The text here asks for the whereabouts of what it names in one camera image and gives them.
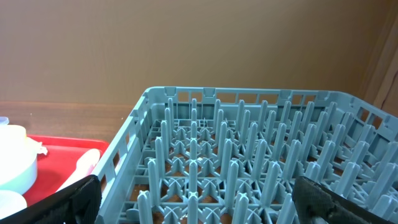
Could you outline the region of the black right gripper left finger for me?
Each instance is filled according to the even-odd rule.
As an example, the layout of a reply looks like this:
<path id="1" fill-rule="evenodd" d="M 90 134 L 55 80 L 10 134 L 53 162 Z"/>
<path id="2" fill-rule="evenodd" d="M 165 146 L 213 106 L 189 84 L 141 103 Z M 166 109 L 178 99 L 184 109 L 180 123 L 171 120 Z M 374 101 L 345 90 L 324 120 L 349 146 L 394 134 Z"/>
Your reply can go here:
<path id="1" fill-rule="evenodd" d="M 98 215 L 101 198 L 101 181 L 91 174 L 3 218 L 1 224 L 92 224 Z"/>

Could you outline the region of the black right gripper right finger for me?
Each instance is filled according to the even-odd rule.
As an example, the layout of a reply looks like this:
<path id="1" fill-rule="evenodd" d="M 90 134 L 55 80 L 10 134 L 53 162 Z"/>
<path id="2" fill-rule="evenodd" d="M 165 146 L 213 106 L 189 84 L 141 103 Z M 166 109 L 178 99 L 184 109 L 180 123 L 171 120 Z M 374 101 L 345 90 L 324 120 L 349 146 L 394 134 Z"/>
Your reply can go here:
<path id="1" fill-rule="evenodd" d="M 322 218 L 330 224 L 392 223 L 305 176 L 296 178 L 292 200 L 300 224 L 313 223 L 315 218 Z"/>

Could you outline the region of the mint green bowl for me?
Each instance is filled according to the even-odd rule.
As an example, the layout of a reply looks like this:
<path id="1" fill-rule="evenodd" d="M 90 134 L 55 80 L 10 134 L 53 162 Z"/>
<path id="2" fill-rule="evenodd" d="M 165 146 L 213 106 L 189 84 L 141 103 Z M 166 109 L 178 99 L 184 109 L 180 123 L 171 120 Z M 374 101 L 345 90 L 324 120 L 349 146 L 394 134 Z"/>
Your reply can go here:
<path id="1" fill-rule="evenodd" d="M 1 190 L 25 194 L 37 178 L 37 153 L 18 125 L 1 125 Z"/>

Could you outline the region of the white napkin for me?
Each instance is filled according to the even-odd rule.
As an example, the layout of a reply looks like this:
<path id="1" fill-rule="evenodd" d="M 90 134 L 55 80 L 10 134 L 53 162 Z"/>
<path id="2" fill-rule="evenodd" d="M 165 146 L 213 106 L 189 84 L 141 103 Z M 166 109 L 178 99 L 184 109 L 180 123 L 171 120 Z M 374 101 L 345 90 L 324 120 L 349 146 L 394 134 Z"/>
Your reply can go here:
<path id="1" fill-rule="evenodd" d="M 28 146 L 36 153 L 36 154 L 43 154 L 47 155 L 48 150 L 47 148 L 42 144 L 42 142 L 38 142 L 36 140 L 33 140 L 30 137 L 27 137 L 27 144 Z"/>

